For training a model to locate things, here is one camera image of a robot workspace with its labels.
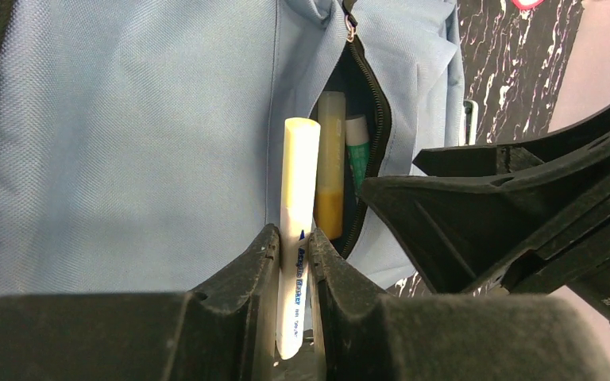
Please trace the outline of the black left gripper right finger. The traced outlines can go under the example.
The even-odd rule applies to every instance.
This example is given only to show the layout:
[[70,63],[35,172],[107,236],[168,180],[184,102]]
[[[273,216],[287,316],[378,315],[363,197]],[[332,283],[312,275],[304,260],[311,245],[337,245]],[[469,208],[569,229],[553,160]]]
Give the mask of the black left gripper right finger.
[[578,312],[534,294],[398,298],[309,239],[316,375],[321,380],[610,380]]

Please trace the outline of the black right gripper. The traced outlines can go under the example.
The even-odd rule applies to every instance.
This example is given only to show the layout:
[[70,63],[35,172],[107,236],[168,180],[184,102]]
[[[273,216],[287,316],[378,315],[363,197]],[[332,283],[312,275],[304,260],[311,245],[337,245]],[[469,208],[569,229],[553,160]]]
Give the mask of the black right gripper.
[[429,290],[568,287],[610,324],[610,131],[566,142],[428,150],[428,176],[365,180],[361,197]]

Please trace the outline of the green white glue stick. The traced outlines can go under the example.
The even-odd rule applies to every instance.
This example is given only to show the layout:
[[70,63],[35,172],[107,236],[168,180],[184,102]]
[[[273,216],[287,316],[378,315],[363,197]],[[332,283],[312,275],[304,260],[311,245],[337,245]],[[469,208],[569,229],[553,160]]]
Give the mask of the green white glue stick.
[[370,139],[365,115],[354,115],[346,120],[346,150],[353,176],[354,194],[358,198],[370,156]]

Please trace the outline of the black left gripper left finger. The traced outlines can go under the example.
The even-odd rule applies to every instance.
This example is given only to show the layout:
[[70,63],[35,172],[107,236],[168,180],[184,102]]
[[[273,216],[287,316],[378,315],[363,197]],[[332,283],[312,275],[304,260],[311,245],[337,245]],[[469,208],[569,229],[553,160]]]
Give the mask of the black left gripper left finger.
[[0,298],[0,380],[269,380],[280,238],[186,292]]

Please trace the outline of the yellow highlighter pen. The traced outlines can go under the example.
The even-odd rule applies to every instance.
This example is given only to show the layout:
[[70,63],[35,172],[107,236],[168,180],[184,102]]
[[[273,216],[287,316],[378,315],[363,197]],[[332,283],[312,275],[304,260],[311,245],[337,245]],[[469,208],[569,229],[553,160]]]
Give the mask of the yellow highlighter pen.
[[315,222],[335,240],[342,235],[344,201],[346,98],[342,92],[324,91],[317,103],[320,124],[315,188]]

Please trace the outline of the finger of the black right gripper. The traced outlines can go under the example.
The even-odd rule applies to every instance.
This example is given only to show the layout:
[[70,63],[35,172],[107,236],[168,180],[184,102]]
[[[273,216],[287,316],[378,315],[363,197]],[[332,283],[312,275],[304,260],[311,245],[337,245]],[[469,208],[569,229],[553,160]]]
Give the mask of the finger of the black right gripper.
[[536,167],[576,151],[610,132],[610,105],[594,115],[530,140],[421,150],[413,164],[438,177],[483,177]]

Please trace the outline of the blue student backpack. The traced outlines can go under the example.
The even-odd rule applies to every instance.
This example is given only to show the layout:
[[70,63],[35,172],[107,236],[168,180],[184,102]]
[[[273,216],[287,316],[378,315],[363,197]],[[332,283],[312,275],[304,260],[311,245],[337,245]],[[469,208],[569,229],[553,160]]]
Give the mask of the blue student backpack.
[[279,220],[284,120],[457,142],[454,1],[0,1],[0,295],[182,291]]

